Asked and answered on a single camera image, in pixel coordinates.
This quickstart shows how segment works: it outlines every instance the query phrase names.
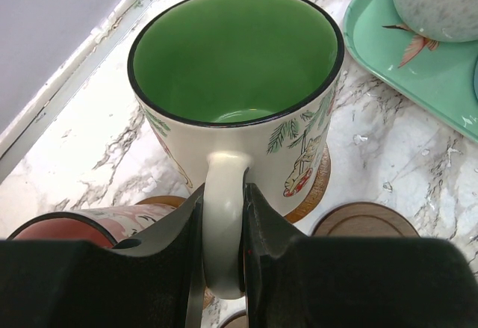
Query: gray wall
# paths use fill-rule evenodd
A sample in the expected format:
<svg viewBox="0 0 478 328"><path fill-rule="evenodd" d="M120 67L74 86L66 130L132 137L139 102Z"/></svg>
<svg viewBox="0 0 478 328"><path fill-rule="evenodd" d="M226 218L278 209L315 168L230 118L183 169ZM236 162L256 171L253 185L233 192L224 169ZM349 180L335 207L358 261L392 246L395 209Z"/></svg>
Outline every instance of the gray wall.
<svg viewBox="0 0 478 328"><path fill-rule="evenodd" d="M0 0L0 133L120 0Z"/></svg>

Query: mug handle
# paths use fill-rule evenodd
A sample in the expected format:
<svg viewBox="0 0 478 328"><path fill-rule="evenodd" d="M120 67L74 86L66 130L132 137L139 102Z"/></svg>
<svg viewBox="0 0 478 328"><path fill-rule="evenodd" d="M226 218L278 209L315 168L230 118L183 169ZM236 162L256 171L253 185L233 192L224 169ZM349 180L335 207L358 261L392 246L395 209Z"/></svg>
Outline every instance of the mug handle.
<svg viewBox="0 0 478 328"><path fill-rule="evenodd" d="M202 257L206 285L225 300L240 298L239 245L244 176L252 158L242 152L213 152L202 210Z"/></svg>

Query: mug rim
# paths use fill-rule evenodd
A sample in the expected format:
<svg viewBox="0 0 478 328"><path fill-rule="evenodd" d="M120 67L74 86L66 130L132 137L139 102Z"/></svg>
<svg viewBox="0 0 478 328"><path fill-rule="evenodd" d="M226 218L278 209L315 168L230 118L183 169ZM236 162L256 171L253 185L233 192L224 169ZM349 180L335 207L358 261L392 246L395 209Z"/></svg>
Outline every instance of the mug rim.
<svg viewBox="0 0 478 328"><path fill-rule="evenodd" d="M136 53L137 46L139 45L140 41L143 39L144 34L155 24L157 20L159 20L164 14L168 13L170 10L178 7L181 4L187 3L189 1L193 0L184 0L180 1L179 3L174 4L171 7L168 7L166 10L163 12L159 13L156 17L154 17L151 21L149 21L148 24L140 31L140 33L137 35L136 39L133 42L133 45L131 46L131 49L129 50L128 53L128 60L127 60L127 72L128 72L128 80L129 84L133 88L134 93L137 95L137 97L147 106L149 106L151 109L159 113L160 115L167 117L168 119L171 119L173 121L183 123L183 124L188 124L192 126L200 126L200 127L206 127L206 128L222 128L222 129L227 129L227 128L242 128L246 126L252 126L252 125L258 125L262 123L268 123L273 120L277 120L279 118L285 117L289 114L292 114L299 109L303 108L307 104L313 102L316 98L318 98L322 93L326 91L326 89L333 83L333 81L337 78L341 67L342 63L344 62L344 57L345 57L345 45L344 45L344 36L341 33L340 28L338 27L337 22L328 14L324 9L316 5L314 2L309 1L309 0L300 0L310 6L312 6L315 10L318 10L323 17L327 20L327 22L332 26L332 29L335 33L335 38L337 39L337 54L335 56L335 61L332 66L332 69L330 70L329 74L326 76L326 79L319 85L317 89L315 89L312 93L308 94L305 98L297 102L296 104L278 111L277 113L267 115L265 117L259 117L258 119L253 119L253 120L246 120L246 121L241 121L237 123L209 123L206 121L199 121L199 120L192 120L192 119L187 119L185 117L181 117L179 115L175 115L173 113L170 113L169 111L164 110L161 106L156 105L152 100L148 98L148 96L141 90L140 85L137 83L135 74L134 74L134 67L133 67L133 62L134 62L134 54Z"/></svg>
<svg viewBox="0 0 478 328"><path fill-rule="evenodd" d="M54 211L54 212L46 212L45 214L41 214L40 216L33 217L31 220L28 220L27 222L23 223L18 229L13 231L7 238L7 241L12 241L15 239L16 236L18 236L20 233L22 233L24 230L26 230L28 227L33 226L36 223L42 222L42 221L47 221L47 220L55 220L55 219L61 219L65 218L67 220L74 220L74 221L79 221L81 223L86 223L88 226L92 227L93 229L97 230L99 233L101 233L105 238L110 241L111 245L114 246L118 244L118 241L116 238L102 225L100 225L98 222L95 220L84 216L82 214L79 214L77 212L71 212L71 211Z"/></svg>

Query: black rim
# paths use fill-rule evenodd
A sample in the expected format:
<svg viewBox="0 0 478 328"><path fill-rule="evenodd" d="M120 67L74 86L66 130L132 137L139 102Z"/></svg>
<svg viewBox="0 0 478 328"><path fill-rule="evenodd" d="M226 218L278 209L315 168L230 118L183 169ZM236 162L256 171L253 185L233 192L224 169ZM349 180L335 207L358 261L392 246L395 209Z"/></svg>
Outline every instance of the black rim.
<svg viewBox="0 0 478 328"><path fill-rule="evenodd" d="M133 61L134 61L134 53L136 52L136 48L143 38L143 35L148 31L148 29L155 24L155 22L160 19L164 14L169 12L170 10L174 9L175 7L178 7L181 4L184 4L188 1L192 0L184 0L179 2L178 4L173 5L172 7L166 9L164 12L160 13L157 15L151 22L149 22L146 27L143 28L143 30L138 34L137 38L133 42L133 46L131 47L129 54L128 54L128 64L127 64L127 70L128 70L128 79L130 85L133 87L134 92L136 95L141 99L142 102L144 102L146 105L148 105L150 108L153 110L157 111L159 114L170 118L171 120L174 121L179 121L180 123L184 124L189 124L193 126L203 126L203 127L212 127L212 128L238 128L238 127L244 127L244 126L250 126L250 125L256 125L260 123L266 123L274 119L278 119L280 117L284 117L286 115L292 114L295 111L298 111L300 108L304 107L308 103L312 102L315 100L320 94L322 94L329 86L330 84L335 80L337 77L341 67L342 63L344 62L344 53L345 53L345 48L344 48L344 38L342 37L342 33L340 28L338 27L337 23L335 20L321 7L316 5L314 2L309 1L309 0L300 0L303 1L304 3L312 6L314 9L318 10L330 23L332 26L335 36L337 38L337 56L335 58L334 65L332 67L332 70L330 73L327 75L326 80L316 89L314 90L313 93L309 94L307 97L302 99L300 102L290 106L289 108L280 111L278 113L269 115L267 117L261 117L259 119L254 119L254 120L247 120L247 121L242 121L239 123L207 123L204 121L198 121L198 120L191 120L191 119L186 119L184 117L180 117L178 115L172 114L169 111L165 111L163 108L159 107L156 105L154 102L150 101L149 98L145 95L145 93L141 90L140 85L137 83L136 78L134 76L134 70L133 70Z"/></svg>
<svg viewBox="0 0 478 328"><path fill-rule="evenodd" d="M94 229L98 230L102 235L106 237L108 241L114 246L118 241L113 237L113 235L102 225L97 223L95 220L90 219L89 217L83 216L82 214L76 214L75 212L60 211L60 212L49 212L48 214L42 214L41 216L32 218L26 223L23 223L18 229L16 229L10 236L8 236L7 241L13 240L17 235L20 234L24 229L44 220L51 220L54 218L68 218L70 220L80 221L86 223L89 226L92 226Z"/></svg>

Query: red mug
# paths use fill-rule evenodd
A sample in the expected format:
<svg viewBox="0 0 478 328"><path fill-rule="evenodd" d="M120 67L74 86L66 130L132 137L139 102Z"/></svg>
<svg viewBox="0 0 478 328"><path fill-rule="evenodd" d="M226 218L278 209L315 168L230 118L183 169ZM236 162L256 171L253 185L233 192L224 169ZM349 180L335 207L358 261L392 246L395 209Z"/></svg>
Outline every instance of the red mug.
<svg viewBox="0 0 478 328"><path fill-rule="evenodd" d="M178 208L184 199L151 197L133 206L42 214L15 230L8 240L87 240L112 248Z"/></svg>

